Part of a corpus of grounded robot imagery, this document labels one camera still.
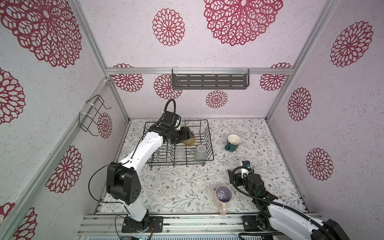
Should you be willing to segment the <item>amber glass cup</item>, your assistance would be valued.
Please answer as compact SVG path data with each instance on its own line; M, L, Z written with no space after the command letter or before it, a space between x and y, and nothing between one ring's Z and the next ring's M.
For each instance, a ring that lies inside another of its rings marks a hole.
M196 142L196 137L189 127L185 127L186 139L183 141L183 144L187 147L191 147Z

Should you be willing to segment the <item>grey mug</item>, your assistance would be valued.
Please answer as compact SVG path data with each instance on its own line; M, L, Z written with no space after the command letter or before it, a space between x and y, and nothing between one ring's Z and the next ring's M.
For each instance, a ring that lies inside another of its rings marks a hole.
M205 161L208 156L208 149L205 145L198 145L190 151L189 156L193 157L195 161Z

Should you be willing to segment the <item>pink mug purple inside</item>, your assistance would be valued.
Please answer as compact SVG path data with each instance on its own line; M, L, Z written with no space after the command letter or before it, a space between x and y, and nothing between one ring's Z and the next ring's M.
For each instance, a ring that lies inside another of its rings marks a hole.
M233 198L232 190L227 186L219 186L215 191L214 202L220 210L220 215L225 216L228 212L228 205Z

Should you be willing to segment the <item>dark green mug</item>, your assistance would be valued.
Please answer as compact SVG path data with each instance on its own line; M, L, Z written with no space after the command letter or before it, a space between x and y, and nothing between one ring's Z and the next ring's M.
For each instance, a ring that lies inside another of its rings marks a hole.
M231 153L235 152L241 143L241 138L238 135L231 134L227 137L225 150Z

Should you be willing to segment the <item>clear glass cup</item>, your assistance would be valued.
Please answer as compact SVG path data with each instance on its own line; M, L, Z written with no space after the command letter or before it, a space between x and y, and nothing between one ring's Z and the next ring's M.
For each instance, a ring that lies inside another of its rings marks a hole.
M176 147L175 148L175 157L176 159L184 159L186 156L185 147Z

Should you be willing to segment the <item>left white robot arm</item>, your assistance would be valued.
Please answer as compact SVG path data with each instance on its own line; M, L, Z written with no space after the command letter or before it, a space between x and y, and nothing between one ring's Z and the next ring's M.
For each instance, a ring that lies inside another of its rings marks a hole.
M107 169L106 192L114 199L105 202L93 198L99 203L122 204L128 212L128 217L133 224L145 229L149 224L149 210L140 199L141 182L139 179L143 167L148 159L163 144L193 145L196 137L190 128L181 126L182 119L176 113L176 101L167 101L161 117L149 127L144 138L137 144L135 150L120 162L111 162L100 169Z

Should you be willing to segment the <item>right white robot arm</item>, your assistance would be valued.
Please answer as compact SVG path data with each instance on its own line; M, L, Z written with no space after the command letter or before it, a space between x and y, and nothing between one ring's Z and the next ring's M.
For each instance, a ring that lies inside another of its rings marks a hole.
M252 198L259 210L253 224L255 230L240 233L243 236L285 235L292 240L348 240L343 228L334 220L323 221L304 214L280 201L268 192L261 176L251 169L247 161L243 165L228 170L229 182L239 193Z

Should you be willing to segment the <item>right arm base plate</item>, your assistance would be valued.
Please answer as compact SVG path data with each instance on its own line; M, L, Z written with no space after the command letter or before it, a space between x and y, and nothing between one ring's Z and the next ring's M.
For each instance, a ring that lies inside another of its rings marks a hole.
M266 232L271 229L268 218L259 215L242 216L245 232Z

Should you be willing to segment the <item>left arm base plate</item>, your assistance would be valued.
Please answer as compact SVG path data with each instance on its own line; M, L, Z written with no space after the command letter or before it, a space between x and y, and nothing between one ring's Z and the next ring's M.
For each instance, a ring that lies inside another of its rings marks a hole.
M164 217L147 216L141 222L132 220L125 216L122 233L161 233L163 231Z

